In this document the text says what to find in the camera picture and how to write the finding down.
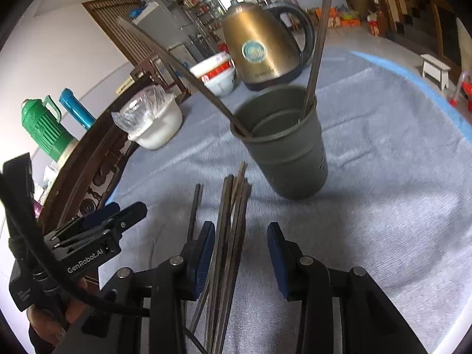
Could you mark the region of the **left hand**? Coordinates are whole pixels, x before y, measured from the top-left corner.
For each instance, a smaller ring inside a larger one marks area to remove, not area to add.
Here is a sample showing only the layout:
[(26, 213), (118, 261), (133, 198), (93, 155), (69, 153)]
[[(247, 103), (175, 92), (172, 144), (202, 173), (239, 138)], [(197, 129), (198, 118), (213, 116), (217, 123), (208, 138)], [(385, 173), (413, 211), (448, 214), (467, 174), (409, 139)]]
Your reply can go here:
[[(87, 309), (85, 303), (72, 297), (65, 311), (65, 320), (73, 324)], [(55, 348), (65, 336), (65, 328), (51, 312), (39, 309), (33, 304), (26, 310), (26, 315), (34, 332), (30, 336), (31, 342), (34, 342), (33, 336), (37, 336), (37, 342), (42, 341)]]

